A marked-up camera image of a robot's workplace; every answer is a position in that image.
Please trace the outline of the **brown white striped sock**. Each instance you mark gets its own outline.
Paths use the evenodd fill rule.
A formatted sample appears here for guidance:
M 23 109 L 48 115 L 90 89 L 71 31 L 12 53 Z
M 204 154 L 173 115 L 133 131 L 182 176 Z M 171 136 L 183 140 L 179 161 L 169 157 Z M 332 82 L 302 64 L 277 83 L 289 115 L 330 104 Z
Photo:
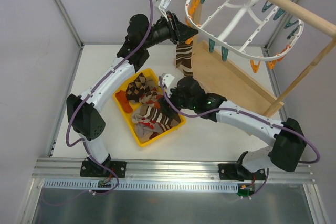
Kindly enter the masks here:
M 193 76 L 192 70 L 193 42 L 182 43 L 176 46 L 175 67 L 179 69 L 185 77 Z

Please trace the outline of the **brown argyle sock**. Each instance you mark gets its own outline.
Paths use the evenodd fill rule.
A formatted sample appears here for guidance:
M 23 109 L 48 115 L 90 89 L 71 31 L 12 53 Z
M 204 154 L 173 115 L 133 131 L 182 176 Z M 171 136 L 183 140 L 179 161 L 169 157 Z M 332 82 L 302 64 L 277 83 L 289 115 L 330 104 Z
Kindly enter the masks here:
M 158 87 L 151 77 L 139 74 L 126 89 L 126 99 L 132 103 L 154 104 L 157 100 Z

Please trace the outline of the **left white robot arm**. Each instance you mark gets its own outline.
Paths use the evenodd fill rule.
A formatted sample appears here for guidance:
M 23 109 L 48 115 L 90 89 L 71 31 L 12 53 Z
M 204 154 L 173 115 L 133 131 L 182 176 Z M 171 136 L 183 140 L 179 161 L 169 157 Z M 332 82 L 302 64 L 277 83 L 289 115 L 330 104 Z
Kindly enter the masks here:
M 68 96 L 68 129 L 79 134 L 92 163 L 92 170 L 98 176 L 105 176 L 110 171 L 111 157 L 101 137 L 106 123 L 100 112 L 106 102 L 120 85 L 144 65 L 149 58 L 148 48 L 166 40 L 179 45 L 197 34 L 198 30 L 182 23 L 171 12 L 154 25 L 144 14 L 133 15 L 127 27 L 125 42 L 112 66 L 82 94 Z

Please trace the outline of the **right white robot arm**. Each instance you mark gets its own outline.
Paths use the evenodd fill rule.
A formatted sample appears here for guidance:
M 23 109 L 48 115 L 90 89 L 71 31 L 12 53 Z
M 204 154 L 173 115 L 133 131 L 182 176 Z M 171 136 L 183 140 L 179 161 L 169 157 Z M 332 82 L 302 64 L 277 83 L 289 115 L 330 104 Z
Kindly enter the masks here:
M 272 120 L 246 110 L 219 94 L 205 92 L 192 77 L 176 82 L 172 75 L 164 74 L 159 77 L 159 85 L 164 95 L 159 104 L 165 114 L 176 115 L 189 109 L 194 117 L 231 125 L 267 144 L 257 151 L 244 151 L 232 168 L 226 168 L 224 174 L 230 179 L 243 181 L 272 167 L 285 172 L 296 170 L 307 146 L 296 120 Z

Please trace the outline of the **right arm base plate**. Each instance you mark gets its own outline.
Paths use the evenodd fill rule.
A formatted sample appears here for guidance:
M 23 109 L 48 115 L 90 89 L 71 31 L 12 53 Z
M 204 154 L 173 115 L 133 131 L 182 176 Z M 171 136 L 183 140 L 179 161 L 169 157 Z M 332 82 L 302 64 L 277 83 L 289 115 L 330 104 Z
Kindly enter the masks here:
M 239 180 L 234 163 L 219 163 L 218 173 L 220 180 Z

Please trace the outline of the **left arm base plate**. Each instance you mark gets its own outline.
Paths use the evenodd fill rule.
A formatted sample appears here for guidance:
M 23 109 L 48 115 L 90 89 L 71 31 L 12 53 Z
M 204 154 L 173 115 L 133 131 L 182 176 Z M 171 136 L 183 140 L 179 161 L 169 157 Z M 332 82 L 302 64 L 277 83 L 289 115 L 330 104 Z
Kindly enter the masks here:
M 119 178 L 125 178 L 127 163 L 125 161 L 107 161 L 102 164 L 113 171 Z M 106 178 L 111 173 L 90 159 L 85 159 L 81 164 L 80 177 Z

